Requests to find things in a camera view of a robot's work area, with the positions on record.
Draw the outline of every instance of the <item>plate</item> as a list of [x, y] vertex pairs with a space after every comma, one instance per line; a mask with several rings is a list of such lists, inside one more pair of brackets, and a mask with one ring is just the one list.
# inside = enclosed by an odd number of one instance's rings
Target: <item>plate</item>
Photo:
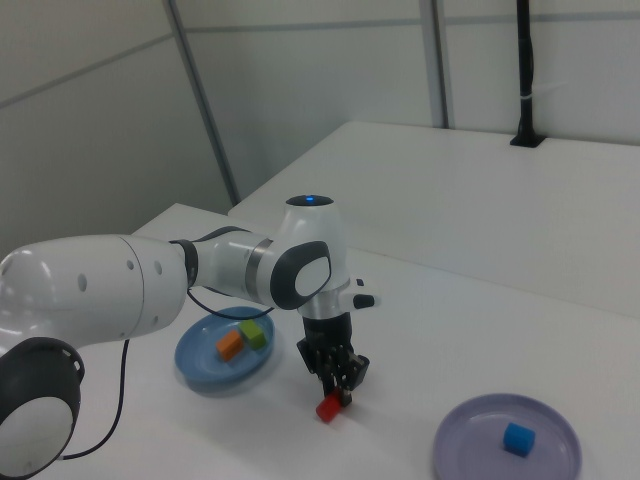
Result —
[[[232, 307], [220, 310], [220, 313], [249, 317], [261, 311], [251, 307]], [[254, 318], [254, 321], [262, 328], [267, 344], [252, 350], [245, 343], [240, 353], [225, 362], [216, 350], [216, 342], [237, 328], [241, 320], [229, 320], [217, 315], [204, 317], [185, 332], [176, 346], [174, 359], [178, 370], [187, 380], [200, 384], [228, 383], [246, 377], [262, 365], [273, 351], [273, 320], [269, 315], [263, 315]]]
[[[511, 422], [536, 432], [527, 457], [502, 445]], [[493, 394], [468, 400], [445, 417], [434, 462], [440, 480], [575, 480], [582, 452], [569, 422], [551, 407], [521, 395]]]

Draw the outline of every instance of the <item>blue plate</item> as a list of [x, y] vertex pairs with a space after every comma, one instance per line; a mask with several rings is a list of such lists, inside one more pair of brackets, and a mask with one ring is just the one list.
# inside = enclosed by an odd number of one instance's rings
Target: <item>blue plate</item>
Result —
[[[249, 317], [260, 310], [251, 307], [232, 307], [220, 311], [226, 315]], [[262, 365], [273, 351], [275, 328], [269, 315], [254, 319], [262, 328], [267, 344], [252, 350], [245, 344], [240, 353], [225, 362], [216, 350], [216, 342], [238, 327], [241, 320], [229, 320], [217, 315], [204, 317], [182, 336], [176, 346], [175, 362], [178, 370], [191, 382], [218, 384], [239, 380]]]

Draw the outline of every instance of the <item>white tabletop surface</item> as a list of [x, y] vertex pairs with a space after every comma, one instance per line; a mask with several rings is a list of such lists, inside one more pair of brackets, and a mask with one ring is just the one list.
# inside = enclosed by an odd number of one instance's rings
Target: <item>white tabletop surface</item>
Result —
[[229, 212], [338, 202], [352, 246], [640, 318], [640, 147], [347, 123]]
[[[249, 226], [175, 205], [137, 233], [196, 238], [228, 224]], [[353, 315], [354, 347], [371, 366], [331, 424], [315, 416], [321, 385], [298, 354], [295, 312], [272, 313], [275, 349], [253, 377], [226, 390], [189, 389], [173, 353], [204, 313], [187, 302], [172, 325], [131, 341], [111, 440], [39, 478], [435, 479], [438, 424], [459, 403], [493, 392], [561, 412], [582, 442], [582, 480], [638, 478], [640, 322], [355, 249], [348, 266], [378, 284], [383, 303]], [[196, 294], [216, 308], [241, 303]], [[80, 351], [87, 373], [69, 452], [92, 446], [111, 424], [121, 347]]]

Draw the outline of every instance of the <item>orange cube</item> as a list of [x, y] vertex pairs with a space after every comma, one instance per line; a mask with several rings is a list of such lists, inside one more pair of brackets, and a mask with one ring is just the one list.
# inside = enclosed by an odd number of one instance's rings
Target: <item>orange cube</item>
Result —
[[218, 353], [225, 362], [235, 357], [244, 348], [244, 342], [237, 330], [231, 330], [216, 342]]

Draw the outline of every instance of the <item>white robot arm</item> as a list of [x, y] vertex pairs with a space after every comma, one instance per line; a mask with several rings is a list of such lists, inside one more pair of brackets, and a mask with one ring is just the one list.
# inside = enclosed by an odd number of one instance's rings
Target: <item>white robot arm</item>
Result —
[[338, 210], [320, 196], [290, 199], [273, 239], [228, 227], [196, 241], [110, 235], [15, 250], [0, 263], [0, 480], [35, 475], [71, 438], [76, 349], [166, 327], [192, 286], [298, 309], [309, 371], [348, 404], [369, 364], [353, 353], [349, 311], [377, 297], [351, 282], [345, 259]]

